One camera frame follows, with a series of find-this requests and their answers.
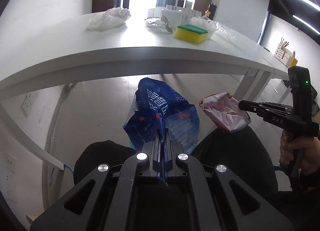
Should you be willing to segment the blue plastic bag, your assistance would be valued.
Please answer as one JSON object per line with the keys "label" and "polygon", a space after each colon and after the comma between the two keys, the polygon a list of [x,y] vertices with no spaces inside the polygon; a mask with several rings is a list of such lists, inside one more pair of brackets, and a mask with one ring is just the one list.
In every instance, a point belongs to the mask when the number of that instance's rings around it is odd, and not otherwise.
{"label": "blue plastic bag", "polygon": [[160,132],[182,145],[190,154],[199,141],[200,119],[195,105],[189,103],[163,81],[143,78],[138,84],[127,120],[123,126],[132,148],[142,150]]}

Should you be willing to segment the pink paper bag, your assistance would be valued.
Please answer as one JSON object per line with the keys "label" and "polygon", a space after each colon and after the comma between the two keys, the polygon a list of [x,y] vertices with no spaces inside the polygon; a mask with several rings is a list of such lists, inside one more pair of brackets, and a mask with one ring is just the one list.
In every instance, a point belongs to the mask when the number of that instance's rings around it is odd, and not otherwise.
{"label": "pink paper bag", "polygon": [[226,132],[240,131],[251,123],[249,114],[239,108],[239,102],[228,92],[201,99],[199,107],[217,128]]}

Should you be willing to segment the clear plastic bag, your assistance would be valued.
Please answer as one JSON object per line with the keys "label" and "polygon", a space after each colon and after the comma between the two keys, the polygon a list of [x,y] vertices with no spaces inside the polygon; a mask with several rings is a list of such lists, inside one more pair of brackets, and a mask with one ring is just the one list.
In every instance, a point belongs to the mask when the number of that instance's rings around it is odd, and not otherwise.
{"label": "clear plastic bag", "polygon": [[236,31],[225,26],[224,24],[221,24],[220,22],[210,20],[206,16],[192,17],[189,19],[189,24],[208,31],[208,38],[211,38],[213,35],[215,35],[221,37],[221,39],[224,39],[225,41],[231,43],[236,42]]}
{"label": "clear plastic bag", "polygon": [[122,26],[131,17],[130,11],[126,8],[115,7],[96,14],[89,20],[87,31],[106,31]]}

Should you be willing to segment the yellow green sponge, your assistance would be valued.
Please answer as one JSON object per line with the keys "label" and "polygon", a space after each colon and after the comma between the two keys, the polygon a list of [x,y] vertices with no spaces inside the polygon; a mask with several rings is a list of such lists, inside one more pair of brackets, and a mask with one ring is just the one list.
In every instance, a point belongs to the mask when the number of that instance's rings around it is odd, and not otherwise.
{"label": "yellow green sponge", "polygon": [[179,40],[199,44],[208,38],[208,31],[190,24],[183,24],[176,28],[175,37]]}

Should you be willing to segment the silver wrapper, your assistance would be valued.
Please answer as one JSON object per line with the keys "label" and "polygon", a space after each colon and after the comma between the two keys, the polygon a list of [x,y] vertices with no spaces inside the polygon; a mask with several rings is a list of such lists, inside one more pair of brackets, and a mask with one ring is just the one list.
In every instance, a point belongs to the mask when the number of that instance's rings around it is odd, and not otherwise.
{"label": "silver wrapper", "polygon": [[173,29],[168,19],[162,15],[161,17],[153,17],[145,20],[145,25],[150,28],[156,28],[164,33],[173,33]]}

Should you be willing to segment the white table leg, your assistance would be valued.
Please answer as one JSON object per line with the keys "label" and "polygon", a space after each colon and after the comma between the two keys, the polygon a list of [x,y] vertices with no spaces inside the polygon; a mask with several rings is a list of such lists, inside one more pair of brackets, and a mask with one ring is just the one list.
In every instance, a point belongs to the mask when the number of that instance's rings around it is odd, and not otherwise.
{"label": "white table leg", "polygon": [[238,101],[256,101],[269,83],[272,72],[249,68],[233,94]]}

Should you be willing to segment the white desk organizer box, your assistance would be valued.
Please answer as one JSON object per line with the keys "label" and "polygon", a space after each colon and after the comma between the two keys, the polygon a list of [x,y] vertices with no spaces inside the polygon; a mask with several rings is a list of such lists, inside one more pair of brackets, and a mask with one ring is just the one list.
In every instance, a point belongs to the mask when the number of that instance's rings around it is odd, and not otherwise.
{"label": "white desk organizer box", "polygon": [[289,45],[288,41],[285,41],[284,38],[281,38],[280,43],[277,46],[276,52],[274,54],[274,57],[279,60],[283,65],[285,65],[287,68],[296,66],[298,61],[296,59],[295,51],[290,52],[287,49],[287,46]]}

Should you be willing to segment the white storage box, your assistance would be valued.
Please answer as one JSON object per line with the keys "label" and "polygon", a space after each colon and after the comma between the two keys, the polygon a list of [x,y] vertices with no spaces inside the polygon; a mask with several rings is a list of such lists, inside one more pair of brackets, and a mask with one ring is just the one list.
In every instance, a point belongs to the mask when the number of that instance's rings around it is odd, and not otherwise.
{"label": "white storage box", "polygon": [[197,10],[168,5],[167,7],[155,7],[148,10],[147,18],[160,18],[165,16],[169,22],[187,24],[193,17],[201,17],[202,13]]}

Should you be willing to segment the white wall socket panel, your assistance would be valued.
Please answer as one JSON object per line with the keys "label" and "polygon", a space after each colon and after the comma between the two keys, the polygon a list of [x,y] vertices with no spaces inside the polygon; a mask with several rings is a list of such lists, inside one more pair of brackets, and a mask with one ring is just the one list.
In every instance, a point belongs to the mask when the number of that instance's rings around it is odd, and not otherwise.
{"label": "white wall socket panel", "polygon": [[37,92],[29,92],[25,95],[25,99],[21,105],[21,109],[23,110],[26,116],[30,113],[36,98],[37,98]]}

